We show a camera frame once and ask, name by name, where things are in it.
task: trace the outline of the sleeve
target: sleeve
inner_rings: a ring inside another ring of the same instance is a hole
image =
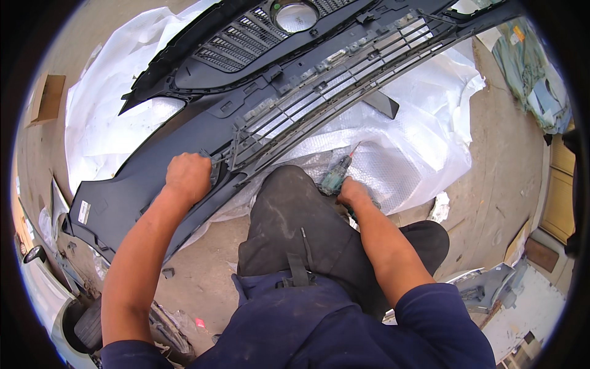
[[[100,351],[104,369],[172,369],[172,364],[152,344],[145,341],[116,341]]]
[[[425,339],[451,368],[495,368],[486,336],[471,320],[454,285],[432,283],[415,287],[398,301],[400,327]]]

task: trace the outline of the cordless drill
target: cordless drill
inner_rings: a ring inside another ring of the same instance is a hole
[[[345,155],[342,157],[342,159],[340,159],[340,161],[338,162],[338,164],[336,164],[324,177],[324,179],[322,180],[322,182],[317,186],[317,189],[324,195],[326,196],[330,196],[330,195],[338,195],[340,194],[340,189],[342,188],[342,182],[344,182],[344,179],[346,178],[346,172],[348,171],[348,167],[351,165],[352,163],[352,155],[355,153],[355,150],[357,147],[359,147],[360,142],[356,144],[355,148],[352,149],[352,152],[350,152],[350,154]],[[373,201],[373,204],[375,204],[375,206],[377,206],[378,208],[381,208],[380,203],[378,203],[377,201],[371,199]],[[348,214],[350,215],[350,217],[355,221],[355,222],[359,222],[358,219],[356,218],[356,214],[354,212],[354,210],[352,210],[352,207],[348,206],[348,205],[344,205],[346,207],[346,209],[348,210]]]

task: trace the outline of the white car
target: white car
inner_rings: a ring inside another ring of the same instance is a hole
[[[21,273],[31,305],[64,362],[76,369],[101,368],[100,299],[86,309],[53,276],[41,246],[23,258]]]

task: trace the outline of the car tire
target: car tire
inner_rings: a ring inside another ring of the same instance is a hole
[[[27,255],[25,255],[25,259],[22,261],[23,263],[27,264],[30,263],[32,260],[39,258],[41,262],[45,263],[47,260],[47,254],[41,245],[37,245],[33,247]]]
[[[103,346],[103,333],[100,323],[101,297],[99,296],[92,303],[74,326],[74,333],[88,348],[89,352],[97,351]]]

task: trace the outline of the bumper grille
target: bumper grille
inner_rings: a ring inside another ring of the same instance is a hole
[[[229,158],[230,170],[245,169],[251,178],[342,109],[450,45],[449,35],[456,26],[439,19],[400,19],[388,26],[390,32],[383,37],[366,40],[364,44],[372,46],[363,51],[341,50],[329,70],[314,72],[318,79],[306,72],[305,84],[292,86],[291,93],[281,99],[263,101],[244,116],[246,124],[232,148],[222,154]]]
[[[312,0],[320,17],[354,0]],[[218,32],[192,55],[196,60],[226,72],[241,70],[291,34],[278,29],[270,16],[256,7]]]

